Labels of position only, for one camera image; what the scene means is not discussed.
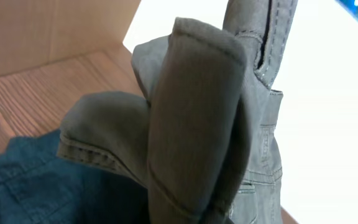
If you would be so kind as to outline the grey shorts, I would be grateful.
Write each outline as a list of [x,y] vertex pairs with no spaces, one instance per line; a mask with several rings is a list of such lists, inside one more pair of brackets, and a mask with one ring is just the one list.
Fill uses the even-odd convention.
[[176,18],[133,51],[142,96],[83,96],[62,120],[58,156],[145,187],[142,223],[281,223],[283,93],[272,86],[296,7],[229,1],[221,28]]

